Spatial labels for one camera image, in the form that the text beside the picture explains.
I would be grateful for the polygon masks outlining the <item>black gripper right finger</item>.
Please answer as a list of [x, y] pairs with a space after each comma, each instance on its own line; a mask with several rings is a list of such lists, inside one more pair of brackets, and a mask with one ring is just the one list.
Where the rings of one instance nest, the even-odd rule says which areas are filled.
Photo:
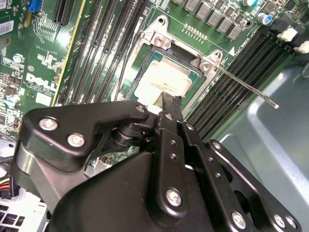
[[211, 226], [216, 232], [300, 232], [302, 227], [263, 184], [220, 142], [203, 143], [184, 121], [182, 99], [173, 97], [187, 156], [197, 174]]

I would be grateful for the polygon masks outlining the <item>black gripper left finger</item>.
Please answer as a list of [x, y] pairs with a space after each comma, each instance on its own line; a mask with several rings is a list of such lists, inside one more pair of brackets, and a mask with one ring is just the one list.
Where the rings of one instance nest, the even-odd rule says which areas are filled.
[[136, 101], [41, 108], [23, 118], [15, 163], [52, 214], [73, 188], [134, 155], [151, 153], [147, 209], [152, 218], [188, 213], [185, 157], [173, 96], [158, 113]]

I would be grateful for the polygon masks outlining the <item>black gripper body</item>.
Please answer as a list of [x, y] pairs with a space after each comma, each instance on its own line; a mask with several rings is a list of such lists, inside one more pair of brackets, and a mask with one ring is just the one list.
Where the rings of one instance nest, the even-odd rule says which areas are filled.
[[[134, 155], [70, 190], [56, 206], [52, 232], [163, 232], [149, 214], [151, 153]], [[170, 232], [217, 232], [220, 209], [207, 204], [194, 171], [186, 169], [189, 209]]]

